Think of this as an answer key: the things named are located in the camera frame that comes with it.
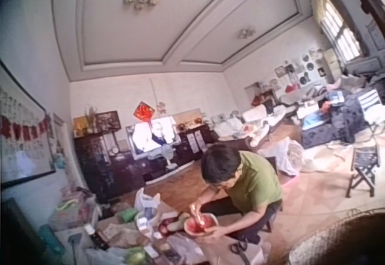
white ceiling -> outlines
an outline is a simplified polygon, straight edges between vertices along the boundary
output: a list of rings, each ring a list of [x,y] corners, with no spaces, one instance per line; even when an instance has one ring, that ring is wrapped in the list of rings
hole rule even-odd
[[[71,81],[169,71],[223,71],[311,15],[310,0],[52,0]],[[256,34],[241,40],[243,28]]]

wall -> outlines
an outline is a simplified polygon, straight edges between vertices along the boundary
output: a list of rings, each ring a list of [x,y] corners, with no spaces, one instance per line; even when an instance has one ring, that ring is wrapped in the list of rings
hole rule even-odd
[[[355,26],[360,31],[362,40],[369,49],[370,56],[378,57],[382,66],[385,67],[385,50],[378,51],[371,35],[368,32],[368,25],[372,21],[373,17],[370,14],[363,12],[360,0],[341,0],[341,2],[347,9],[349,15],[352,17]]]
[[[166,104],[168,114],[200,108],[208,116],[229,114],[236,109],[221,73],[176,72],[126,75],[70,83],[72,117],[84,115],[87,104],[98,112],[117,110],[122,128],[139,120],[133,113],[140,101],[156,108],[156,100]],[[116,134],[126,138],[125,130]]]
[[[277,78],[274,69],[284,65],[285,60],[291,62],[300,58],[310,48],[326,50],[329,47],[330,43],[325,36],[321,35],[316,22],[311,17],[225,70],[224,76],[239,110],[243,112],[251,107],[245,91],[246,87],[256,81],[268,83],[271,79]],[[313,75],[314,78],[310,77],[310,79],[319,78],[317,71],[314,71]],[[276,91],[279,97],[285,93],[285,87],[290,82],[287,76],[277,79],[282,87]]]
[[[69,81],[55,40],[51,0],[2,0],[0,58],[47,111],[70,121]],[[63,170],[2,191],[14,197],[32,227],[47,222],[67,184]]]

dark wooden cabinet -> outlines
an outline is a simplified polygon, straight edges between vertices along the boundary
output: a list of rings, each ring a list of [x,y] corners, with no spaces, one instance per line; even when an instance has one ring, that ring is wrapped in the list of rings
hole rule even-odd
[[[181,142],[173,146],[175,152],[171,162],[182,166],[202,157],[201,150],[193,153],[187,138],[188,134],[196,131],[200,131],[205,143],[214,142],[207,125],[181,132]],[[101,203],[144,187],[146,181],[167,173],[167,161],[163,157],[134,160],[130,152],[109,156],[101,134],[75,139],[75,151],[85,181]]]

tiled floor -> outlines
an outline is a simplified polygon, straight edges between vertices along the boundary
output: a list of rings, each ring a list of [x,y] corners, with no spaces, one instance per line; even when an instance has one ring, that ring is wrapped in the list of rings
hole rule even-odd
[[[294,126],[284,125],[277,129],[270,145],[294,132]],[[367,138],[367,132],[358,135],[357,140]],[[377,138],[380,144],[380,154],[385,160],[385,139]],[[335,150],[319,146],[305,151],[305,156],[311,158],[310,168],[313,173],[301,173],[300,176],[283,188],[283,212],[279,212],[273,227],[273,233],[261,233],[264,241],[270,242],[271,260],[286,253],[304,236],[317,229],[324,228],[345,217],[350,209],[369,210],[385,207],[385,164],[377,169],[375,197],[370,198],[365,184],[359,185],[352,191],[352,197],[346,198],[351,175],[350,166],[353,147],[336,146]],[[200,175],[199,162],[169,179],[146,187],[148,195],[161,193],[161,198],[175,209],[182,211],[194,201],[206,187]],[[123,197],[134,201],[135,194]]]

window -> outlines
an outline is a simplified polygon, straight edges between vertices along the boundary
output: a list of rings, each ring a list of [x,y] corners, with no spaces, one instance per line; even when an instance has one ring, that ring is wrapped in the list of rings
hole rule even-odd
[[[361,55],[360,44],[329,0],[326,0],[325,15],[321,23],[343,62]]]

